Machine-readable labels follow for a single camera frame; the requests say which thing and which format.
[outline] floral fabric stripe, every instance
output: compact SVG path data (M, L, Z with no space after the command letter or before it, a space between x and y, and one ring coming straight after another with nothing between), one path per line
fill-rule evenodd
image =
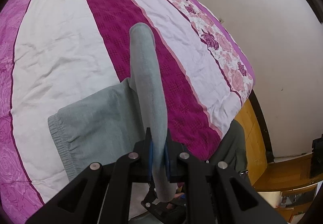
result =
M130 27L138 22L151 27L155 36L172 138L184 143L200 159L208 159L220 143L219 134L209 127L208 117L198 104L185 74L144 9L133 0L87 2L120 81L130 77Z
M9 0L0 12L0 195L4 211L16 224L25 223L44 204L24 169L10 113L14 46L30 1Z
M233 38L231 37L231 35L228 33L228 31L221 25L221 23L219 22L219 20L207 8L205 8L201 3L199 3L197 0L190 0L190 1L192 1L202 12L206 13L206 15L214 22L214 24L224 34L224 36L227 38L227 40L232 44L233 48L238 53L238 55L239 55L242 63L244 64L244 66L246 67L247 71L251 75L251 77L252 77L252 79L254 81L254 85L255 85L255 74L254 74L254 71L253 71L253 69L252 69L252 67L251 67L248 59L246 58L246 56L244 55L244 53L241 51L241 49L239 48L239 46L235 43L235 41L233 40Z
M201 41L207 44L228 86L237 93L243 104L251 92L254 81L232 44L212 19L191 0L168 1L189 20Z

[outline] purple edge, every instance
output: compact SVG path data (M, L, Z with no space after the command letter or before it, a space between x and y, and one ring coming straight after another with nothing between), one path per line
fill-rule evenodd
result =
M202 12L206 13L209 18L214 22L214 24L217 26L217 28L225 35L226 39L231 43L234 50L239 55L242 63L246 67L249 74L252 76L253 79L253 86L255 85L255 73L247 59L247 57L244 55L244 53L241 51L241 49L238 47L238 45L233 41L228 31L221 25L221 23L209 12L208 9L206 9L204 6L202 6L197 0L191 0Z

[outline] triangular cutout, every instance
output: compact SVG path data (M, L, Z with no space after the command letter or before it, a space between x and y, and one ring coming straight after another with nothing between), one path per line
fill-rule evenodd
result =
M80 181L80 183L78 183L61 201L59 201L57 206L73 213L76 210L87 182L87 179Z
M235 178L230 179L230 183L242 211L258 205L257 200Z

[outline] dark purple flower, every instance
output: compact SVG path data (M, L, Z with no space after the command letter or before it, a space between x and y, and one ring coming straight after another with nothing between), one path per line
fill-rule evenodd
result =
M203 40L206 42L207 47L213 47L215 50L219 49L219 43L214 39L214 36L208 31L207 33L204 32L202 29L203 34L201 35L203 37Z
M247 71L244 69L244 65L240 62L238 62L238 67L239 67L239 71L241 72L241 74L243 76L247 76Z
M185 8L189 13L196 14L191 4L189 4L188 6L185 6Z

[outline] silver bolt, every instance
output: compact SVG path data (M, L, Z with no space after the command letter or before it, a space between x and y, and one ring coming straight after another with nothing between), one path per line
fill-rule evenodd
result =
M186 152L182 152L180 153L180 158L181 159L188 159L190 157L190 154L186 153Z
M131 153L129 153L128 157L129 157L130 159L136 159L136 158L138 158L138 157L139 157L139 155L138 155L138 153L136 153L136 152L131 152Z
M218 167L219 167L220 169L226 169L226 168L228 167L228 164L227 164L226 162L224 162L224 161L220 161L220 162L218 163Z
M97 170L100 168L100 164L98 162L94 162L90 165L90 169Z

